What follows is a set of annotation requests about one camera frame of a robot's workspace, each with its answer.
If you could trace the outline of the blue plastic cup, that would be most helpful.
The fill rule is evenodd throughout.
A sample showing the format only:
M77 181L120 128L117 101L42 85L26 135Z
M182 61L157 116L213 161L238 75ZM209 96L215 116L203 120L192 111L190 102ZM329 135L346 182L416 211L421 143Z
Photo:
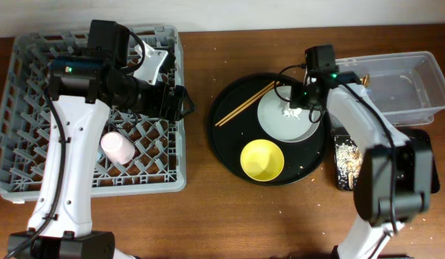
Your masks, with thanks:
M96 162L98 163L101 160L101 158L102 158L102 154L101 153L97 153Z

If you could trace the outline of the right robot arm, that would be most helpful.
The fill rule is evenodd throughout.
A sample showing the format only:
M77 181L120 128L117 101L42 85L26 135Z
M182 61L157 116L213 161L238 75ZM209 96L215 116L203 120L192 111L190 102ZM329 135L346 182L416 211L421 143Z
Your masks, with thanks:
M341 72L332 45L306 49L305 80L290 106L327 112L350 134L363 161L353 190L356 219L332 258L377 258L392 237L430 207L433 153L382 115L361 78Z

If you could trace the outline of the yellow bowl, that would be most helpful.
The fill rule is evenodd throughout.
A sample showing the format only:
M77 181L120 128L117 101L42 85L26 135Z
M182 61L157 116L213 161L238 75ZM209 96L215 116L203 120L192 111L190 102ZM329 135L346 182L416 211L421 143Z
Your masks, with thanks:
M284 154L270 140L258 139L246 144L240 155L243 172L252 180L267 182L277 178L284 169Z

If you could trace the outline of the wrapper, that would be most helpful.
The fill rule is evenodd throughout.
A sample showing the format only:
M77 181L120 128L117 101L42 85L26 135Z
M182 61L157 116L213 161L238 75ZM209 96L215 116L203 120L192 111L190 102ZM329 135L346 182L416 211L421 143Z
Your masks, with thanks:
M370 83L370 75L367 74L367 75L361 77L360 81L361 81L361 84L364 86L364 88L368 88L369 83Z

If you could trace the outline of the food scraps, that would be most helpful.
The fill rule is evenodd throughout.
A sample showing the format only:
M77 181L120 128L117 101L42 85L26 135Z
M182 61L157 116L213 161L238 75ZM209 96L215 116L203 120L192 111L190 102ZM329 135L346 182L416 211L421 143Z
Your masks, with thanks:
M340 144L336 150L338 183L345 190L352 191L359 177L363 157L355 145Z

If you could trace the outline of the pink plastic cup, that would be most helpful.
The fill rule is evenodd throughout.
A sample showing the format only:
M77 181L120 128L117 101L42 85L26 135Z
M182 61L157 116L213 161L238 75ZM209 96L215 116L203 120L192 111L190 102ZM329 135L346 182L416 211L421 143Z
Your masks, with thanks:
M112 163L129 163L135 155L135 146L119 132L108 132L101 138L101 148Z

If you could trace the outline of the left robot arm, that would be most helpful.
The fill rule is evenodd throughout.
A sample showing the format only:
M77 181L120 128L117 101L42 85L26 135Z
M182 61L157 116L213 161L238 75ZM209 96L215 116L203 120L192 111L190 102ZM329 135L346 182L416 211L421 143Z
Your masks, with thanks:
M40 196L24 232L9 236L8 258L123 258L111 232L95 231L91 188L95 158L111 109L176 122L194 111L187 90L135 77L158 74L160 60L129 65L136 34L107 20L91 22L86 47L57 57L44 97L50 138Z

